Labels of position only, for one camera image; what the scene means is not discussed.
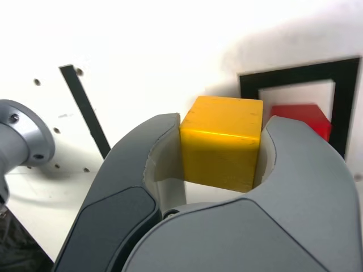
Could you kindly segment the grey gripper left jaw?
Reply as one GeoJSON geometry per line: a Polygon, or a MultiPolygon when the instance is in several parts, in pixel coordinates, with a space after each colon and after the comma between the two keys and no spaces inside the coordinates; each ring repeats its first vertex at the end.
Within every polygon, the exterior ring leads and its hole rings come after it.
{"type": "Polygon", "coordinates": [[[186,203],[180,116],[160,114],[108,153],[54,264],[54,271],[121,271],[135,245],[186,203]]]}

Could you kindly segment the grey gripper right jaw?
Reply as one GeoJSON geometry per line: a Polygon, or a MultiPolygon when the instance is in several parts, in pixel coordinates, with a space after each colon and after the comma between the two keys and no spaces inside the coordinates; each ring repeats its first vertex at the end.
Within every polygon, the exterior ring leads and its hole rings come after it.
{"type": "Polygon", "coordinates": [[[360,205],[343,158],[305,123],[263,130],[264,181],[151,229],[124,271],[361,271],[360,205]]]}

